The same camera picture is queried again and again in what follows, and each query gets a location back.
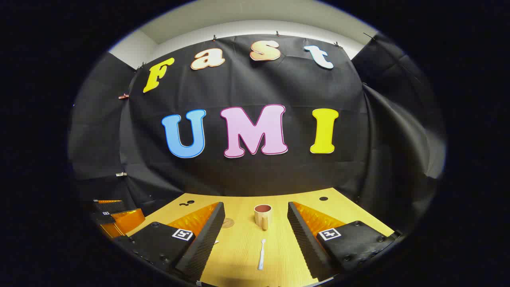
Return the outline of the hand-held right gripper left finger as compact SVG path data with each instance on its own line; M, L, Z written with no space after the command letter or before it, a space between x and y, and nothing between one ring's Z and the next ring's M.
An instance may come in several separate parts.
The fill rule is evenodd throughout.
M225 219L215 202L169 224L151 222L116 246L151 269L185 281L200 281Z

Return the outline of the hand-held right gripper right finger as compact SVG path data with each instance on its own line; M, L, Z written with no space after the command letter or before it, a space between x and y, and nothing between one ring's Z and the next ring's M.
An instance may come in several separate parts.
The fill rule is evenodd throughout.
M400 238L385 236L361 220L344 223L297 202L287 218L313 278L353 274L378 260Z

